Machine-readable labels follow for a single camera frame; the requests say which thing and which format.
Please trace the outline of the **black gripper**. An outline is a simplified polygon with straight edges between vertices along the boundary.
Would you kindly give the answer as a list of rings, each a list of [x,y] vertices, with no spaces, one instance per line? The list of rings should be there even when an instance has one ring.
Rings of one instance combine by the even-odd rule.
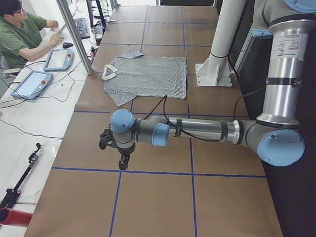
[[[128,162],[129,162],[129,156],[131,153],[135,150],[135,144],[128,148],[117,148],[118,152],[121,154],[120,161],[118,162],[118,166],[120,170],[127,170],[128,169]]]

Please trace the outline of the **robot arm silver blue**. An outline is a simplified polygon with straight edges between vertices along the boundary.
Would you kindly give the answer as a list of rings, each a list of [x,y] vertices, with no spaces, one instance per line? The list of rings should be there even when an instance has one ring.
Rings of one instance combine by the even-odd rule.
[[[209,142],[231,141],[248,147],[271,165],[291,165],[305,151],[295,112],[309,33],[315,26],[313,0],[255,2],[252,34],[273,38],[263,111],[255,120],[227,122],[165,115],[141,119],[127,110],[117,110],[100,137],[99,147],[119,151],[121,170],[127,169],[136,142],[165,146],[169,135]]]

